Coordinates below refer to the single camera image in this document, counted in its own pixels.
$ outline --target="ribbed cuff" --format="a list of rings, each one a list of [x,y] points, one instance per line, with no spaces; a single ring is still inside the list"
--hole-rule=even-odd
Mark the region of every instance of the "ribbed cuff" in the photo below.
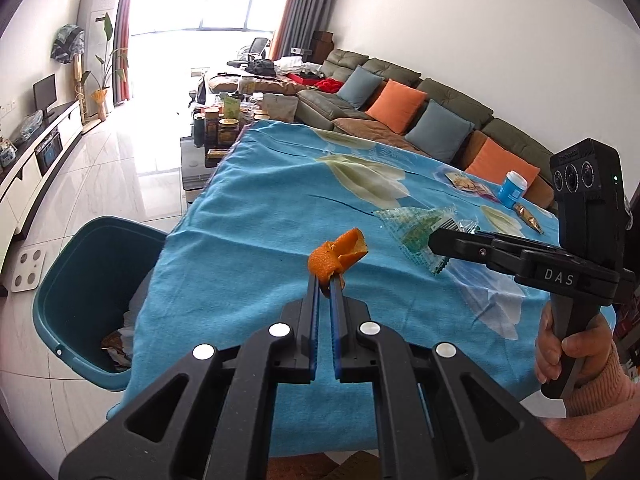
[[[581,416],[597,413],[612,405],[620,396],[623,381],[628,381],[622,366],[616,345],[612,343],[609,359],[604,370],[594,380],[576,388],[568,399],[564,400],[566,416]]]

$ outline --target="orange peel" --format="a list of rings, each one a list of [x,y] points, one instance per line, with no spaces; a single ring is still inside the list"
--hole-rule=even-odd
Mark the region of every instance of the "orange peel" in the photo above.
[[[335,241],[327,241],[313,250],[306,265],[309,272],[318,277],[322,288],[327,288],[334,274],[340,275],[340,282],[344,287],[342,275],[368,252],[362,231],[354,227]]]

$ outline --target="white bottle cap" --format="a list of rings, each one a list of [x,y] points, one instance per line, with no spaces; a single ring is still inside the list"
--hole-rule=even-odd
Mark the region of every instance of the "white bottle cap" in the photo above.
[[[524,179],[521,174],[516,173],[515,171],[510,171],[507,173],[507,178],[511,180],[516,186],[518,186],[521,190],[527,189],[527,181]]]

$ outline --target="sofa backrest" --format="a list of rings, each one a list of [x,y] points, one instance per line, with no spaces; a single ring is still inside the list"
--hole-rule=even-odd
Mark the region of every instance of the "sofa backrest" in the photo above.
[[[372,57],[362,67],[375,75],[382,76],[385,80],[393,79],[412,88],[418,86],[420,82],[420,74],[418,72],[389,63],[388,61],[382,61],[377,57]]]
[[[365,64],[368,59],[369,56],[363,56],[357,52],[334,48],[322,64],[322,72],[335,80],[347,81],[356,67]]]
[[[529,164],[540,168],[540,177],[549,185],[552,184],[549,159],[553,153],[542,144],[502,119],[493,119],[482,128],[482,132],[505,150],[509,150]]]
[[[429,77],[418,85],[418,90],[427,92],[429,99],[434,99],[439,105],[473,123],[476,130],[493,119],[494,111],[491,108]]]

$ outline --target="curtain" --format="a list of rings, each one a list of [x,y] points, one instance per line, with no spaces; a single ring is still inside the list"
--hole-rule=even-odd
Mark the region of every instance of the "curtain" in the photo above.
[[[127,48],[129,46],[129,6],[131,0],[120,0],[118,15],[113,29],[113,47]],[[129,73],[123,60],[117,59],[114,68],[121,68],[127,75],[127,80],[122,81],[113,73],[113,103],[118,104],[129,99]]]
[[[271,59],[290,56],[292,47],[309,48],[315,30],[329,21],[333,0],[287,0],[282,22],[271,45]]]

